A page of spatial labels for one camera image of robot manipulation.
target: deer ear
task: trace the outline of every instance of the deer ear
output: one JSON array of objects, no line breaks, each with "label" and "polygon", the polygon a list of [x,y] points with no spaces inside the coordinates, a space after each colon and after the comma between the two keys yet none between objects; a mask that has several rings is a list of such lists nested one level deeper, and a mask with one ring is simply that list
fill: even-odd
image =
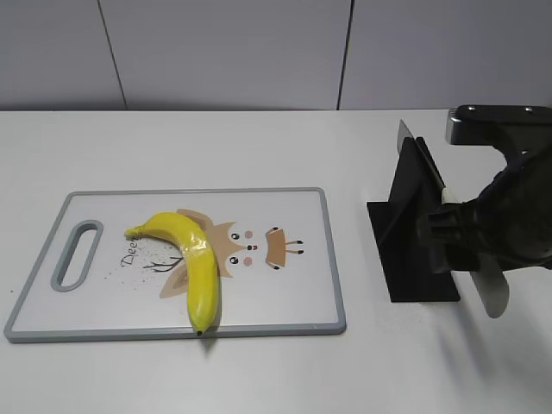
[{"label": "deer ear", "polygon": [[213,221],[210,218],[208,218],[205,214],[198,213],[197,211],[194,211],[194,210],[184,210],[184,209],[178,209],[176,210],[176,212],[196,222],[199,225],[199,228],[203,231],[207,230],[207,228],[209,227],[213,227]]},{"label": "deer ear", "polygon": [[188,291],[188,268],[186,264],[177,267],[166,280],[159,297],[161,299],[172,298]]}]

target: gray cutting board rim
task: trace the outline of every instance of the gray cutting board rim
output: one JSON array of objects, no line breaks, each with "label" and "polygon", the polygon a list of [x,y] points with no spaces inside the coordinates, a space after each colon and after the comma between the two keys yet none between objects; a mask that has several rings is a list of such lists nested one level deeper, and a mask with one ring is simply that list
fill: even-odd
[{"label": "gray cutting board rim", "polygon": [[329,212],[326,203],[324,191],[318,187],[283,187],[283,188],[246,188],[246,189],[206,189],[206,190],[152,190],[152,191],[76,191],[70,193],[56,218],[53,227],[47,237],[47,240],[36,260],[33,270],[23,287],[22,293],[18,298],[14,310],[12,311],[8,322],[4,328],[4,334],[10,342],[84,342],[84,341],[115,341],[115,340],[145,340],[145,339],[177,339],[177,338],[195,338],[193,329],[189,326],[163,326],[151,328],[128,328],[128,329],[55,329],[55,330],[25,330],[14,329],[17,318],[20,316],[22,307],[28,298],[29,291],[33,287],[37,273],[47,256],[53,238],[56,235],[60,224],[62,223],[67,209],[73,199],[83,196],[159,196],[159,195],[202,195],[202,194],[221,194],[224,196],[248,195],[251,199],[261,194],[271,194],[276,197],[299,196],[301,193],[317,195],[319,203],[321,222],[325,241],[323,243],[327,253],[328,268],[331,276],[331,285],[333,290],[333,304],[335,306],[336,320],[329,322],[314,323],[256,323],[256,324],[231,324],[221,325],[217,329],[210,330],[203,337],[232,337],[232,336],[297,336],[297,335],[335,335],[340,334],[346,329],[345,312],[342,302],[341,287],[337,264],[334,253],[331,228],[329,226]]}]

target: cutting board handle hole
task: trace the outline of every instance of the cutting board handle hole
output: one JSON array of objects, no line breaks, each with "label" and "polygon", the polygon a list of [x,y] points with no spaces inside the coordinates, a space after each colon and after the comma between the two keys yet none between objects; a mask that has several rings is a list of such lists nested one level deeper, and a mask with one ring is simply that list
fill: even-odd
[{"label": "cutting board handle hole", "polygon": [[103,229],[97,220],[86,220],[73,228],[53,272],[52,289],[69,292],[84,283]]}]

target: banana stem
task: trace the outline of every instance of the banana stem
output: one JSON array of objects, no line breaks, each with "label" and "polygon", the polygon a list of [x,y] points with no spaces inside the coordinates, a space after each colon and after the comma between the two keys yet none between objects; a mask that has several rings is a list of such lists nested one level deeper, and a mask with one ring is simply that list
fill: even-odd
[{"label": "banana stem", "polygon": [[127,239],[139,239],[144,234],[144,226],[136,226],[124,232]]}]

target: tree branch drawing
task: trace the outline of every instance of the tree branch drawing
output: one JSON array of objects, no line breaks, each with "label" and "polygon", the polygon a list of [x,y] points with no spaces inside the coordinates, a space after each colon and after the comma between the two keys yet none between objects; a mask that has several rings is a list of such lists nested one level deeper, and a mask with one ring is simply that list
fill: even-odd
[{"label": "tree branch drawing", "polygon": [[155,273],[164,273],[164,272],[170,272],[173,270],[181,261],[182,257],[169,257],[169,259],[175,260],[173,263],[166,264],[166,263],[156,263],[154,261],[150,262],[151,265],[145,265],[142,266],[144,269],[153,269]]}]

